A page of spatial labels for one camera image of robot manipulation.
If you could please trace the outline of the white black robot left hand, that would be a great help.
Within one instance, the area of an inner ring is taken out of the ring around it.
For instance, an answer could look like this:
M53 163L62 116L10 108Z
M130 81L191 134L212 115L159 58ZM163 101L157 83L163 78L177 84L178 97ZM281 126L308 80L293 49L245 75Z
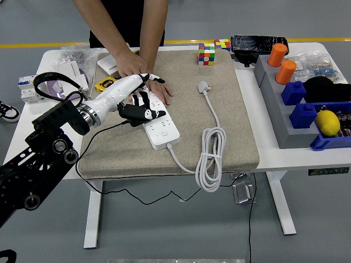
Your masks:
M149 73L127 76L117 80L95 99L85 101L81 105L81 108L89 112L94 118L94 123L96 125L101 125L109 112L116 111L118 105L124 99L128 98L138 88L142 88L147 81L165 82L160 77Z

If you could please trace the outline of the person's left hand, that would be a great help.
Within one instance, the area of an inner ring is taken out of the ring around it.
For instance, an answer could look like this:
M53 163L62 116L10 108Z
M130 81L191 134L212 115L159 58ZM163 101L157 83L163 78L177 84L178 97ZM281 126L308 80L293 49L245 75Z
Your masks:
M174 96L174 93L166 83L148 81L147 86L149 90L152 91L166 107L171 104L171 97Z

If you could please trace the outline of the person's right hand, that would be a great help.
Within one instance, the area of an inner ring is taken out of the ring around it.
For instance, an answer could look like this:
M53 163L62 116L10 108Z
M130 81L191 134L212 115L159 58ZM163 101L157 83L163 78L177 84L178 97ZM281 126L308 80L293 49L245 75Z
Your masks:
M117 71L121 77L147 73L146 61L130 50L121 51L114 58L116 60Z

